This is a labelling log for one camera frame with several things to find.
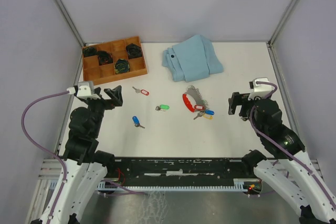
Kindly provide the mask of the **bunch of tagged keys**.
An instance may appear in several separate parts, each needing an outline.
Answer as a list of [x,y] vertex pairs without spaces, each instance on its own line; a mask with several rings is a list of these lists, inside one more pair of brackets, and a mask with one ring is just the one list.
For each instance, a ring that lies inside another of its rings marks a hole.
[[203,105],[198,105],[198,104],[194,105],[194,109],[197,112],[197,115],[194,118],[195,120],[200,117],[204,117],[206,119],[212,120],[213,115],[215,114],[214,111],[207,109],[206,106],[203,106]]

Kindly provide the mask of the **key with blue tag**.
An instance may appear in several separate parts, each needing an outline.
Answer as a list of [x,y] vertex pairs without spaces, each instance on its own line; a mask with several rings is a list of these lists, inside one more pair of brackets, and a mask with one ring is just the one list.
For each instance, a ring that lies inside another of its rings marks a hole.
[[143,129],[144,129],[144,127],[140,124],[140,121],[139,121],[139,119],[138,119],[137,116],[133,116],[133,117],[132,117],[132,120],[133,120],[133,123],[134,123],[134,126],[135,126],[135,127],[140,127],[140,128],[143,128]]

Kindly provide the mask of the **red handled metal keyring holder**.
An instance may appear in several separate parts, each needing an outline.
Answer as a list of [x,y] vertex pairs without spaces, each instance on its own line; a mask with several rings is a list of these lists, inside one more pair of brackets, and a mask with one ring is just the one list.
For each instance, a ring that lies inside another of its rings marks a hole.
[[198,88],[190,85],[182,94],[182,100],[187,109],[194,112],[202,112],[208,109],[207,102],[203,99]]

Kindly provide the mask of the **key with green tag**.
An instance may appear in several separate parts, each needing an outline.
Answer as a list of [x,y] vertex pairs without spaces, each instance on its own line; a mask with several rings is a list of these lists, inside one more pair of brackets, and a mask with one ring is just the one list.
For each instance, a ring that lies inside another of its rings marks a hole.
[[168,110],[170,107],[168,106],[168,105],[165,105],[165,104],[161,104],[161,105],[158,105],[158,106],[156,106],[156,110],[157,111],[166,111],[166,110]]

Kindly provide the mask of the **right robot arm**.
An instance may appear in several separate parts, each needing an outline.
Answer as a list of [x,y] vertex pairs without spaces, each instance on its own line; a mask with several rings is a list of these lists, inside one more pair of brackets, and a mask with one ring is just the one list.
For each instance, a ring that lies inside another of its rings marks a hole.
[[287,170],[294,181],[276,171],[258,150],[243,157],[241,172],[266,182],[297,213],[300,223],[335,223],[335,195],[313,166],[298,135],[282,122],[282,111],[271,99],[274,90],[234,92],[228,99],[230,115],[241,107],[262,145]]

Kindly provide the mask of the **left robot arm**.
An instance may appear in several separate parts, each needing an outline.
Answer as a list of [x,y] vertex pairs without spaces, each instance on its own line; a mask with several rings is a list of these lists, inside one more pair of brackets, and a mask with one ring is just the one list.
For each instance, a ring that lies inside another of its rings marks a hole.
[[70,114],[65,151],[56,158],[61,164],[59,179],[46,209],[33,223],[80,223],[97,186],[104,177],[115,173],[114,155],[97,147],[105,111],[123,105],[122,87],[104,89],[108,99],[100,92],[91,81],[80,82],[65,91],[86,106]]

